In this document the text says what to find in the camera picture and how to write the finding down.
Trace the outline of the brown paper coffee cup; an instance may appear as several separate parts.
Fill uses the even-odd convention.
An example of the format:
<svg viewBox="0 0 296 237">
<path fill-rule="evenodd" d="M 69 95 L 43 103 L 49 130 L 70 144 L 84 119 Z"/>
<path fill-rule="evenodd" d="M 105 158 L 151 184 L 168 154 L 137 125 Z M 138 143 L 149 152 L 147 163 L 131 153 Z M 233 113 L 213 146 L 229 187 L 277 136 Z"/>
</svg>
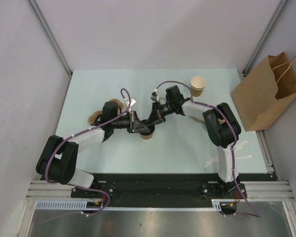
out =
<svg viewBox="0 0 296 237">
<path fill-rule="evenodd" d="M 153 132 L 141 133 L 140 136 L 144 140 L 149 140 L 153 137 Z"/>
</svg>

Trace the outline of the brown pulp cup carrier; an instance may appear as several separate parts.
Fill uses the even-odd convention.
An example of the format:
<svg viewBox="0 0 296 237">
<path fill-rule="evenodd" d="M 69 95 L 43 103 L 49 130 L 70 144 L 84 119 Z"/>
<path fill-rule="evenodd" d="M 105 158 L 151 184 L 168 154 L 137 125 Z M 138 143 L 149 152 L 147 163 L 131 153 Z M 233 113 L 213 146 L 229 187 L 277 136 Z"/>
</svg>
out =
<svg viewBox="0 0 296 237">
<path fill-rule="evenodd" d="M 118 105 L 118 115 L 124 110 L 124 104 L 118 99 L 110 99 L 109 102 L 115 102 Z M 94 112 L 89 118 L 88 123 L 91 125 L 98 121 L 102 115 L 102 111 Z"/>
<path fill-rule="evenodd" d="M 197 120 L 197 121 L 200 121 L 202 123 L 205 122 L 203 118 L 196 118 L 196 117 L 194 117 L 194 119 Z M 220 124 L 225 123 L 225 120 L 224 119 L 218 119 L 218 121 L 219 121 Z"/>
</svg>

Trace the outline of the black plastic cup lid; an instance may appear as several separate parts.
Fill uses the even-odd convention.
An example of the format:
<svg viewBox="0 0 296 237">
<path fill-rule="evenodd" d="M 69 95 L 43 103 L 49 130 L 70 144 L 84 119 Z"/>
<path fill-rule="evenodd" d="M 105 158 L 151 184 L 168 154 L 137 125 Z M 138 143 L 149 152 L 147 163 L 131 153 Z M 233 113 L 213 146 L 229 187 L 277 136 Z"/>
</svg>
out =
<svg viewBox="0 0 296 237">
<path fill-rule="evenodd" d="M 149 129 L 149 132 L 154 132 L 155 131 L 155 125 L 147 125 L 147 120 L 146 119 L 143 119 L 142 123 Z"/>
</svg>

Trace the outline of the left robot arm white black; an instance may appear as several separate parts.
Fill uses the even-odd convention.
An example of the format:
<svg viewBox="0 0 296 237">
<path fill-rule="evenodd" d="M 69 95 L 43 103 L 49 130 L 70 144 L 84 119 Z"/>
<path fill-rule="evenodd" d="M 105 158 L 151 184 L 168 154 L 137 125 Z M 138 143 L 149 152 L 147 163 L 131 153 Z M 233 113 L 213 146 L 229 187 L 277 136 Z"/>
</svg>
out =
<svg viewBox="0 0 296 237">
<path fill-rule="evenodd" d="M 92 174 L 76 168 L 77 155 L 108 140 L 115 129 L 126 129 L 128 133 L 150 133 L 150 129 L 140 121 L 135 111 L 122 109 L 117 100 L 108 101 L 94 118 L 91 127 L 83 133 L 68 139 L 50 136 L 36 165 L 36 172 L 45 180 L 79 186 L 88 197 L 96 196 L 99 185 L 93 182 Z"/>
</svg>

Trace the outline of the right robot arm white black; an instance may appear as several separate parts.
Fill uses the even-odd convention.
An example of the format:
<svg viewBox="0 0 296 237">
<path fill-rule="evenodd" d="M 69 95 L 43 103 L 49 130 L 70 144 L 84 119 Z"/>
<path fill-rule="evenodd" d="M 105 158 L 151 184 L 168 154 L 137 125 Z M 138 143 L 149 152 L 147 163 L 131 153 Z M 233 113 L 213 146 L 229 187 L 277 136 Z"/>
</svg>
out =
<svg viewBox="0 0 296 237">
<path fill-rule="evenodd" d="M 202 119 L 209 138 L 218 151 L 218 193 L 223 198 L 233 195 L 236 199 L 240 199 L 242 192 L 234 148 L 241 127 L 230 106 L 227 103 L 220 103 L 217 106 L 205 105 L 194 101 L 191 97 L 184 98 L 176 85 L 166 89 L 164 104 L 159 102 L 157 89 L 151 94 L 151 99 L 153 101 L 151 113 L 148 119 L 143 120 L 144 125 L 148 127 L 148 133 L 142 133 L 141 137 L 151 138 L 155 126 L 165 122 L 165 117 L 173 113 Z"/>
</svg>

